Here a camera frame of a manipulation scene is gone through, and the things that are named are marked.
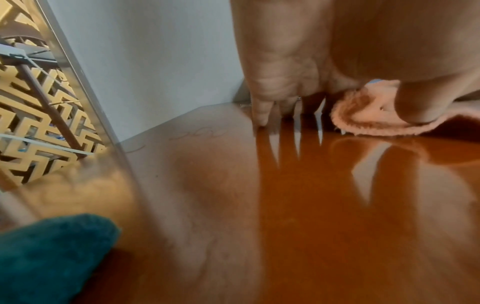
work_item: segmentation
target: wooden table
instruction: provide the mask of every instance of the wooden table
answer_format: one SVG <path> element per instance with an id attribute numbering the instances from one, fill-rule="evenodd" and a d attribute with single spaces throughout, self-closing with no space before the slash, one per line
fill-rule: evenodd
<path id="1" fill-rule="evenodd" d="M 75 303 L 480 302 L 478 129 L 362 138 L 275 112 L 255 131 L 249 111 L 197 109 L 0 199 L 19 223 L 122 228 Z"/>

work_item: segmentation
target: metal edge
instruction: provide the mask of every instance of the metal edge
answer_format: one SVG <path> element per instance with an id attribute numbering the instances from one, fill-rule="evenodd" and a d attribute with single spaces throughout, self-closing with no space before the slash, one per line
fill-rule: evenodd
<path id="1" fill-rule="evenodd" d="M 115 148 L 119 140 L 90 82 L 83 74 L 82 67 L 60 28 L 48 0 L 24 0 L 24 3 L 103 144 Z"/>

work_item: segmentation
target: teal object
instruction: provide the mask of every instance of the teal object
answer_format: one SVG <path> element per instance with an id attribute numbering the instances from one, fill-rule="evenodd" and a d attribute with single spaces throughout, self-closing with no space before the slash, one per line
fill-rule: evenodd
<path id="1" fill-rule="evenodd" d="M 120 235 L 104 217 L 42 220 L 0 235 L 0 303 L 67 304 Z"/>

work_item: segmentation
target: glossy table surface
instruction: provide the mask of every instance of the glossy table surface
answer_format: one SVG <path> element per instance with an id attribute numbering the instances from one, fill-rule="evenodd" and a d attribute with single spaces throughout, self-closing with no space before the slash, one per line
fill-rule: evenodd
<path id="1" fill-rule="evenodd" d="M 254 131 L 249 111 L 199 108 L 0 199 L 12 225 L 122 228 L 74 303 L 480 303 L 477 126 L 363 138 L 275 112 Z"/>

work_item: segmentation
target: geometric pattern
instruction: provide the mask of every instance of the geometric pattern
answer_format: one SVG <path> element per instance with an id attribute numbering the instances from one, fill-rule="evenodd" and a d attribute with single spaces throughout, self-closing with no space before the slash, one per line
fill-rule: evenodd
<path id="1" fill-rule="evenodd" d="M 0 0 L 0 27 L 11 21 L 36 25 L 20 0 Z M 42 41 L 23 40 L 23 43 L 47 47 Z M 47 71 L 61 86 L 36 68 L 33 75 L 42 85 L 51 103 L 77 100 L 65 75 L 60 70 Z M 79 103 L 53 105 L 69 126 L 84 151 L 105 149 L 89 117 Z M 30 138 L 54 145 L 70 147 L 52 120 L 22 80 L 16 67 L 0 64 L 0 133 Z M 77 160 L 74 153 L 0 138 L 0 169 L 17 186 L 35 180 Z"/>

